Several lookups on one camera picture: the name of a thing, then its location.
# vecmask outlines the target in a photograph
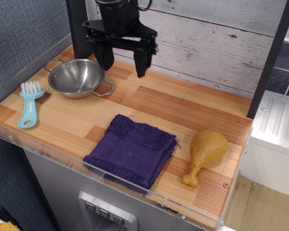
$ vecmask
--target screw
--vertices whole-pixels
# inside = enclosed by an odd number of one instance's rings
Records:
[[[184,216],[184,215],[180,216],[180,220],[181,221],[185,221],[186,220],[186,216]]]
[[[230,187],[230,185],[229,185],[228,183],[224,183],[224,184],[223,184],[223,187],[224,187],[225,189],[228,189],[228,188]]]

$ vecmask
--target metal bowl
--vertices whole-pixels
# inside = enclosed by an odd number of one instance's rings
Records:
[[[62,63],[52,71],[47,69],[47,64],[54,61]],[[51,88],[69,98],[83,98],[90,94],[102,97],[113,90],[113,84],[105,80],[105,70],[90,59],[74,59],[66,62],[53,59],[46,63],[44,69],[50,72],[48,83]],[[104,94],[94,92],[93,90],[104,81],[111,85],[111,90]]]

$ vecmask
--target cleaning brush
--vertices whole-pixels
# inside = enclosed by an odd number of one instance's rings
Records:
[[[45,90],[40,87],[40,83],[38,81],[22,83],[20,87],[22,91],[19,93],[19,95],[25,99],[25,108],[17,125],[20,128],[31,128],[37,123],[38,120],[35,100],[42,97]]]

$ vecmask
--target gray fabric wall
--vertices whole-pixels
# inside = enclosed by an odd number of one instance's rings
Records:
[[[0,102],[70,44],[65,0],[0,0]],[[0,203],[23,230],[54,231],[21,152],[0,139]]]
[[[71,44],[69,34],[64,0],[0,1],[0,102]]]

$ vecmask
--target toy chicken leg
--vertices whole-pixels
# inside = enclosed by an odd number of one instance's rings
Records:
[[[197,132],[190,145],[191,171],[184,175],[184,184],[196,187],[198,179],[196,177],[199,170],[213,160],[222,158],[228,151],[228,141],[225,136],[218,131],[205,129]]]

